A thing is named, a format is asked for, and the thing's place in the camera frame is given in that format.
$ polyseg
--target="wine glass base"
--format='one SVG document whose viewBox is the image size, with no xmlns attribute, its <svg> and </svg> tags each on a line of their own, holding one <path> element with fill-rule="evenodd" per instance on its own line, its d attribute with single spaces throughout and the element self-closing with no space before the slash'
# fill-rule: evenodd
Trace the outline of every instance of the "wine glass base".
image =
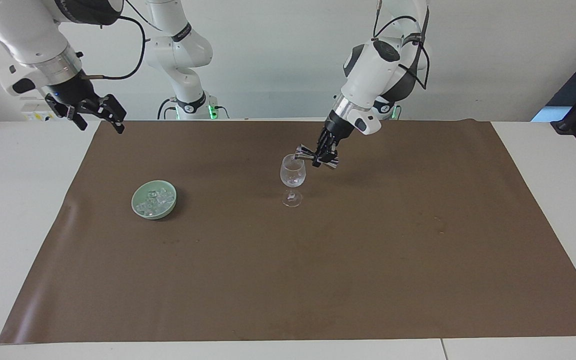
<svg viewBox="0 0 576 360">
<path fill-rule="evenodd" d="M 284 191 L 283 197 L 281 198 L 281 202 L 289 208 L 299 207 L 299 205 L 302 203 L 302 200 L 304 200 L 304 196 L 299 192 L 299 190 L 295 189 L 288 189 Z"/>
</svg>

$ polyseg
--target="white wall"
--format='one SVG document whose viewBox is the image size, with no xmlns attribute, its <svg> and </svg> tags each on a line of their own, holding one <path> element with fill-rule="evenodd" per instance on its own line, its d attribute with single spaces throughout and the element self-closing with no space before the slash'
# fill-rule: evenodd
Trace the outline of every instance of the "white wall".
<svg viewBox="0 0 576 360">
<path fill-rule="evenodd" d="M 147 12 L 141 0 L 134 4 Z M 351 48 L 371 36 L 375 4 L 183 0 L 192 26 L 214 48 L 213 62 L 197 71 L 205 89 L 231 116 L 251 118 L 326 116 Z M 430 11 L 429 89 L 401 103 L 404 119 L 530 121 L 576 71 L 576 1 L 434 0 Z M 128 6 L 124 15 L 135 16 Z M 64 23 L 61 30 L 84 52 L 89 74 L 123 75 L 137 62 L 132 23 Z M 0 46 L 0 68 L 9 61 Z M 129 119 L 154 118 L 172 95 L 146 64 L 128 80 L 94 84 L 100 95 L 117 96 Z M 20 106 L 0 89 L 0 120 L 21 120 Z"/>
</svg>

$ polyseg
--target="green light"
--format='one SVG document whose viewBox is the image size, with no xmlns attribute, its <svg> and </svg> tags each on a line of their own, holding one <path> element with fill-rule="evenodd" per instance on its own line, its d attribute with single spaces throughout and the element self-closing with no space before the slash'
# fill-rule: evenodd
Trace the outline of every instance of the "green light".
<svg viewBox="0 0 576 360">
<path fill-rule="evenodd" d="M 210 112 L 210 118 L 212 120 L 215 120 L 219 117 L 219 114 L 217 114 L 217 109 L 215 109 L 215 107 L 213 105 L 208 105 L 208 112 Z"/>
</svg>

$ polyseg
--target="white tabletop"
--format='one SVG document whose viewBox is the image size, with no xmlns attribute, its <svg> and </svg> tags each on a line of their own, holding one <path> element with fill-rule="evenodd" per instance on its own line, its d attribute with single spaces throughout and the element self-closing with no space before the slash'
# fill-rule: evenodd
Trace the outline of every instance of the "white tabletop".
<svg viewBox="0 0 576 360">
<path fill-rule="evenodd" d="M 0 122 L 0 331 L 98 124 Z M 576 267 L 576 140 L 548 123 L 493 125 Z M 576 337 L 2 345 L 0 358 L 443 360 L 444 349 L 450 360 L 564 360 Z"/>
</svg>

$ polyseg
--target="bowl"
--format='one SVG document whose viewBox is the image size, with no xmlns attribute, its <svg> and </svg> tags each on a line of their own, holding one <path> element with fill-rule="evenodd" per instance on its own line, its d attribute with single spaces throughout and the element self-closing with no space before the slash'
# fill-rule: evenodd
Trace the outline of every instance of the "bowl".
<svg viewBox="0 0 576 360">
<path fill-rule="evenodd" d="M 163 207 L 160 206 L 160 211 L 154 212 L 152 215 L 145 214 L 138 210 L 138 206 L 142 203 L 146 203 L 149 200 L 149 194 L 151 192 L 159 192 L 160 189 L 165 189 L 165 191 L 172 193 L 173 198 L 171 201 L 165 203 Z M 177 204 L 177 190 L 170 182 L 164 180 L 153 180 L 146 182 L 141 185 L 137 191 L 132 195 L 131 205 L 132 210 L 135 214 L 147 220 L 158 220 L 168 216 L 175 205 Z"/>
</svg>

